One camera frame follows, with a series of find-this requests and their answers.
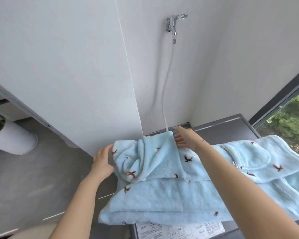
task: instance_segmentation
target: floor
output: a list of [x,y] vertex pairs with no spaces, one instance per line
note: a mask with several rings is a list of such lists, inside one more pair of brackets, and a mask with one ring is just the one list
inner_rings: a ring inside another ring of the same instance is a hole
[[[92,165],[91,156],[80,148],[68,147],[36,120],[25,119],[18,124],[36,133],[39,142],[21,156],[0,151],[0,234],[59,221],[62,215],[49,217],[64,212]],[[111,197],[104,196],[115,192],[116,183],[112,174],[97,191],[90,238],[124,238],[127,226],[97,222],[100,210]]]

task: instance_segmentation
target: black window frame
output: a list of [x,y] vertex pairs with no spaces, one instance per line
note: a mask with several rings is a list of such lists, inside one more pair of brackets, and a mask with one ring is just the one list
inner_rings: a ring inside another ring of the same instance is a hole
[[285,85],[267,104],[265,104],[250,120],[253,128],[258,128],[277,111],[299,95],[299,73]]

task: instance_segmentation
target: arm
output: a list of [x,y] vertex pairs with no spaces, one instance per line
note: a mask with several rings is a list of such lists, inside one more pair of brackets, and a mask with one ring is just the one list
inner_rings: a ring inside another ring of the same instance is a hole
[[90,237],[96,191],[100,183],[114,172],[114,168],[108,164],[107,155],[112,147],[112,144],[108,145],[96,154],[90,173],[81,181],[70,205],[49,239],[88,239]]
[[179,148],[195,151],[228,211],[247,239],[299,238],[299,226],[253,181],[191,129],[177,127]]

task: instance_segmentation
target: faucet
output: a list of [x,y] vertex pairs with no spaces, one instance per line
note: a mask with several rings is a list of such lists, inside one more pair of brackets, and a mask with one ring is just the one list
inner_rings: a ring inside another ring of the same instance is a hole
[[176,43],[176,21],[180,19],[187,18],[187,13],[180,14],[180,15],[172,15],[166,19],[166,26],[165,29],[168,32],[172,32],[173,35],[173,44]]

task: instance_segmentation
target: hand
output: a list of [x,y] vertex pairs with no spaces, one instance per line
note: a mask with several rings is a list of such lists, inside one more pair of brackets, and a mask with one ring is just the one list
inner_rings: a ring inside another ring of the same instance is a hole
[[93,158],[92,168],[88,177],[92,177],[101,183],[114,172],[113,166],[108,164],[108,152],[112,147],[113,144],[110,144],[98,151]]
[[196,152],[197,145],[204,141],[192,129],[185,129],[181,126],[177,126],[175,129],[179,132],[174,136],[178,148],[189,148]]

